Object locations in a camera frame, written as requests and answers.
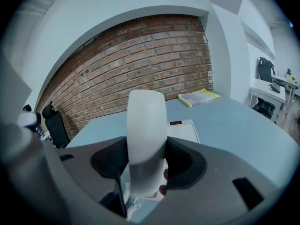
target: office chair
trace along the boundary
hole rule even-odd
[[[260,57],[259,64],[258,64],[258,71],[261,80],[264,80],[269,83],[273,83],[272,74],[271,74],[271,65],[269,64],[268,60]],[[270,119],[272,117],[272,112],[274,111],[275,107],[273,104],[268,103],[261,98],[258,98],[258,104],[253,109]]]
[[[46,127],[53,139],[53,143],[57,148],[65,148],[70,139],[67,135],[61,114],[52,106],[52,102],[48,104],[42,111],[43,118],[45,118]]]

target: floor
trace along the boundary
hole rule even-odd
[[[286,115],[286,104],[283,109],[279,111],[279,115],[276,118],[276,123],[287,134],[289,134],[298,145],[300,145],[300,125],[295,121],[295,118],[300,116],[300,98],[295,96],[294,101],[291,101],[290,108],[288,108]]]

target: light blue desk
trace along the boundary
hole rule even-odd
[[[236,154],[278,187],[288,183],[299,163],[299,145],[284,130],[230,98],[191,108],[174,99],[166,108],[168,122],[192,119],[201,143]],[[91,120],[67,147],[126,136],[126,117],[120,112]]]

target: desk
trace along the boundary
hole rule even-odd
[[[202,144],[236,154],[278,187],[288,183],[298,166],[298,144],[275,123],[233,99],[222,96],[190,108],[174,99],[166,108],[168,122],[193,120]],[[127,112],[119,112],[91,120],[67,147],[126,136],[126,117]]]
[[[289,99],[287,100],[287,103],[286,103],[289,106],[289,103],[291,101],[291,94],[292,94],[292,100],[294,99],[296,84],[294,82],[290,81],[290,80],[287,80],[285,77],[281,77],[281,76],[278,76],[278,75],[272,75],[272,78],[275,79],[275,80],[282,81],[288,86],[291,86],[290,96],[289,96]]]
[[[272,103],[275,106],[275,109],[271,117],[271,121],[275,122],[275,119],[279,114],[281,104],[285,103],[285,88],[280,87],[280,93],[277,93],[270,87],[270,84],[270,82],[255,79],[254,84],[250,87],[249,90],[249,93],[251,95],[249,106],[251,106],[252,96],[261,98],[269,103]]]

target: yellow book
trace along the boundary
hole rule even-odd
[[[189,107],[212,101],[216,98],[221,97],[220,95],[207,91],[205,88],[191,93],[179,94],[178,98],[183,101]]]

